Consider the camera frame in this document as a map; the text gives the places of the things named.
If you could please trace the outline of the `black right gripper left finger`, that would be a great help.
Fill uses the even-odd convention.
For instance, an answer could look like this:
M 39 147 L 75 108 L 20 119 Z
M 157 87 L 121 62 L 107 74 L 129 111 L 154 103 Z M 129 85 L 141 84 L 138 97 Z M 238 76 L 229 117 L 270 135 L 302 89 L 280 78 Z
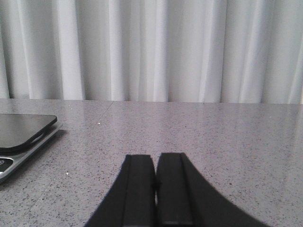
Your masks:
M 155 182 L 149 155 L 126 155 L 114 184 L 85 226 L 155 226 Z

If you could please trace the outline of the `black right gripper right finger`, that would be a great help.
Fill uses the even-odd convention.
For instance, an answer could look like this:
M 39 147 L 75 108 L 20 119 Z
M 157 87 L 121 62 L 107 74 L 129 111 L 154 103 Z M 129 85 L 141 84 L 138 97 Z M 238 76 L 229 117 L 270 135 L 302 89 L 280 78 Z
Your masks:
M 263 227 L 223 197 L 185 153 L 162 153 L 157 166 L 160 227 Z

